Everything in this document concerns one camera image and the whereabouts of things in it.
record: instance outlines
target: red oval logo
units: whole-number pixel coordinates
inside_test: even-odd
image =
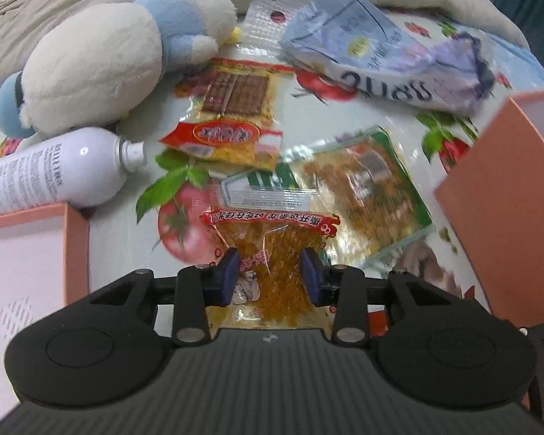
[[[207,145],[244,144],[258,140],[260,130],[247,122],[216,119],[197,124],[194,137]]]

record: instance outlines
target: white plush toy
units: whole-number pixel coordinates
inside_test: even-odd
[[[206,63],[236,24],[230,0],[93,5],[38,43],[0,88],[0,129],[53,137],[119,119],[166,72]]]

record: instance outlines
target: white bottle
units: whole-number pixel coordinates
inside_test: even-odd
[[[143,142],[84,127],[0,159],[0,214],[67,201],[97,206],[145,164]]]

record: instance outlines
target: bottle cap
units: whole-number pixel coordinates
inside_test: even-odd
[[[130,142],[125,140],[121,143],[120,153],[121,166],[130,172],[137,170],[147,163],[143,142]]]

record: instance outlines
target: snack package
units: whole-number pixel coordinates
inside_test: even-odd
[[[213,59],[175,88],[190,98],[186,116],[161,139],[206,160],[273,169],[282,143],[282,86],[293,69],[246,60]]]
[[[313,307],[300,279],[300,253],[306,247],[320,251],[326,238],[337,234],[337,216],[218,207],[202,219],[241,256],[232,304],[207,309],[212,332],[220,327],[328,330],[326,311]]]
[[[364,267],[432,229],[427,207],[380,128],[344,142],[295,147],[283,160],[300,188],[318,191],[310,207],[341,218],[338,236],[323,250],[330,263]]]
[[[469,114],[494,84],[479,37],[457,34],[427,49],[368,0],[312,0],[280,45],[345,86],[422,108]]]

